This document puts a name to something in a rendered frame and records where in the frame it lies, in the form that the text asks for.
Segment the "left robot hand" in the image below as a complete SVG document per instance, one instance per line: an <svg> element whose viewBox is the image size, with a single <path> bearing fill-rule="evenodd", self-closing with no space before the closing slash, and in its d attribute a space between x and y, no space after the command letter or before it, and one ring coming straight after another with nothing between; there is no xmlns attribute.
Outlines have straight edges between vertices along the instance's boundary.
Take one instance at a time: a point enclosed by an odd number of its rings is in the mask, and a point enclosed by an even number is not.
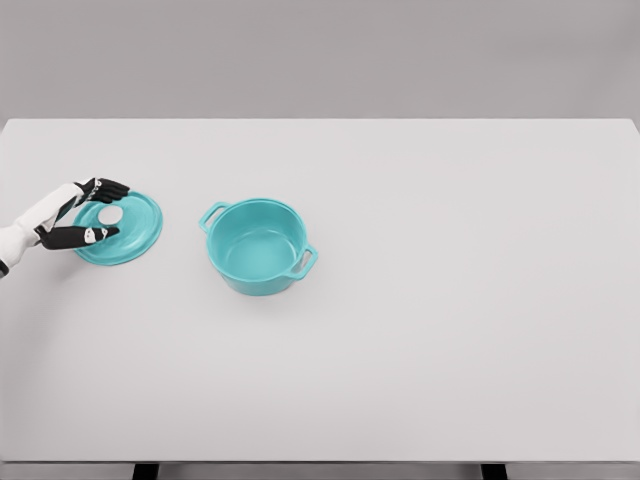
<svg viewBox="0 0 640 480"><path fill-rule="evenodd" d="M130 188L106 178L63 184L22 214L14 224L26 247L43 245L49 250L76 249L101 242L119 233L117 227L56 227L73 208L86 202L111 204L125 198Z"/></svg>

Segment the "teal pot lid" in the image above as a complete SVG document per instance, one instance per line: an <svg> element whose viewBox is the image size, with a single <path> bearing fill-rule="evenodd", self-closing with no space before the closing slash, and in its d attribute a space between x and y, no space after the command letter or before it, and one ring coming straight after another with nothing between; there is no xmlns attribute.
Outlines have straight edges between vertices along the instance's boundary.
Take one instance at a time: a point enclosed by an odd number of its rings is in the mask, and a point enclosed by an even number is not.
<svg viewBox="0 0 640 480"><path fill-rule="evenodd" d="M106 224L100 220L100 212L110 206L118 207L122 213L115 224ZM76 215L73 226L117 227L118 234L74 250L89 263L114 266L138 258L153 246L162 230L163 215L159 205L151 197L130 191L126 197L111 204L85 204Z"/></svg>

